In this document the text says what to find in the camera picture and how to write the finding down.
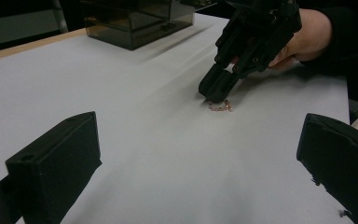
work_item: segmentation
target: sleeve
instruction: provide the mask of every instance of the sleeve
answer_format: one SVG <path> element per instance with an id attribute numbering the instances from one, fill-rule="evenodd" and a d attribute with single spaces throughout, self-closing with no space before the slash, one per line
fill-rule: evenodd
<path id="1" fill-rule="evenodd" d="M 326 15 L 332 24 L 333 36 L 326 52 L 318 59 L 302 62 L 312 67 L 345 64 L 358 58 L 358 4 L 336 1 L 328 7 L 313 8 Z"/>

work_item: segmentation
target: table surface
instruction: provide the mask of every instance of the table surface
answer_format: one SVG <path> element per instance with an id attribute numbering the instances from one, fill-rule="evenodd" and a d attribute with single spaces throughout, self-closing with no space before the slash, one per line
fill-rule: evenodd
<path id="1" fill-rule="evenodd" d="M 14 153 L 95 111 L 103 165 L 62 223 L 351 223 L 296 160 L 307 113 L 348 123 L 345 78 L 251 74 L 233 112 L 213 112 L 198 85 L 226 23 L 197 14 L 134 51 L 83 33 L 0 58 L 0 179 Z"/>

